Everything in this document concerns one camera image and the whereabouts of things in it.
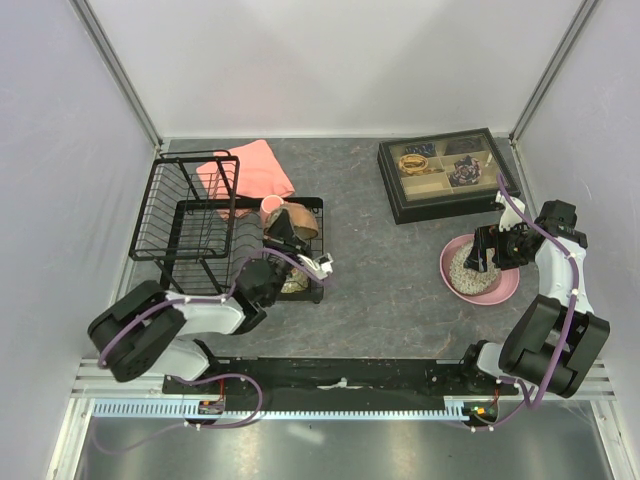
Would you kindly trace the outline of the pink plate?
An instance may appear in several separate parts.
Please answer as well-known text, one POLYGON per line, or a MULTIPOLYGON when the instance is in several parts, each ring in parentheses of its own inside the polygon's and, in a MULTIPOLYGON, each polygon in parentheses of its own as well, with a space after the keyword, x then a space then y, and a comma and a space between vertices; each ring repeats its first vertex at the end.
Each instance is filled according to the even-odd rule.
POLYGON ((500 271, 495 282, 487 290, 478 295, 460 293, 451 283, 450 267, 453 258, 464 244, 472 240, 472 234, 465 234, 453 238, 444 246, 439 258, 442 280, 454 295, 467 303, 484 307, 499 305, 511 298, 516 292, 520 282, 520 273, 517 269, 500 271))

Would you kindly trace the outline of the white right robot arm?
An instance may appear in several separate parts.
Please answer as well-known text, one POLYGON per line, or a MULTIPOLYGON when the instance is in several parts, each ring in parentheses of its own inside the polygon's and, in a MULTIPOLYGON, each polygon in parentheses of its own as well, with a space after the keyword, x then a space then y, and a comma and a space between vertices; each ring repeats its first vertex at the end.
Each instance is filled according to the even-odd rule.
POLYGON ((471 345, 458 368, 458 381, 477 394, 494 379, 512 377, 538 387, 541 394, 572 397, 583 383, 610 334, 610 325, 589 303, 583 262, 587 236, 577 230, 574 205, 544 203, 527 221, 516 201, 504 200, 498 224, 474 232, 466 270, 502 272, 533 263, 539 292, 502 344, 481 340, 471 345))

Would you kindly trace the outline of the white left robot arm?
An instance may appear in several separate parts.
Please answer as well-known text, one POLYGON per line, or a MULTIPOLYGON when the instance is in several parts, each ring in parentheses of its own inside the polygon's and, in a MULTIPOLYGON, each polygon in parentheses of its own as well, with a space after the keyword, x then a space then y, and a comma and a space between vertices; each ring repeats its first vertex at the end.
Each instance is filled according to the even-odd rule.
POLYGON ((314 214, 298 203, 286 202, 268 214, 263 248, 246 258, 228 292, 190 296, 167 291, 156 281, 144 281, 95 318, 87 335, 96 347, 98 366, 118 382, 134 380, 151 370, 169 352, 186 355, 176 366, 198 393, 219 382, 219 369, 209 363, 201 347, 182 347, 181 336, 211 330, 240 335, 265 317, 300 259, 311 253, 309 242, 318 235, 314 214))

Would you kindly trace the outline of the speckled ceramic plate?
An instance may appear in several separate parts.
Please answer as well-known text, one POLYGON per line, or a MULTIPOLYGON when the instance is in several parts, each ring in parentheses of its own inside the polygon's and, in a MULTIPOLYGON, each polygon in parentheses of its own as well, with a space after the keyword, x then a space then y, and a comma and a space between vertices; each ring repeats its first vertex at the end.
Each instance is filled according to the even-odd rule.
POLYGON ((449 279, 452 287, 460 294, 477 296, 490 290, 498 281, 501 272, 490 261, 487 270, 479 272, 464 266, 464 262, 472 251, 471 241, 463 244, 452 258, 449 279))

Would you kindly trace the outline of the brown floral bowl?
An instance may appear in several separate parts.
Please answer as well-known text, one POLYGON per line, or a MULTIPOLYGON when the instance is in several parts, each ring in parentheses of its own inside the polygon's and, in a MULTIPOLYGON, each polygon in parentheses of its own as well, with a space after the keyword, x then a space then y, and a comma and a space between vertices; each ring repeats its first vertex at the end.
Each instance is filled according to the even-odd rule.
POLYGON ((292 202, 284 202, 269 213, 263 222, 263 230, 266 231, 283 211, 288 212, 293 230, 298 238, 307 241, 319 235, 319 226, 314 214, 302 204, 292 202))

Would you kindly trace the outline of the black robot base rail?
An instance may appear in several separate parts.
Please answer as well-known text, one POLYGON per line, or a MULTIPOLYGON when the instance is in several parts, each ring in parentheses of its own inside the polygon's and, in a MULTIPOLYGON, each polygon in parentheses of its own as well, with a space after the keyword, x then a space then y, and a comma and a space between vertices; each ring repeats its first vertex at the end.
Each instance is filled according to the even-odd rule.
POLYGON ((219 357, 202 375, 240 373, 264 412, 440 410, 447 396, 492 398, 496 380, 460 360, 219 357))

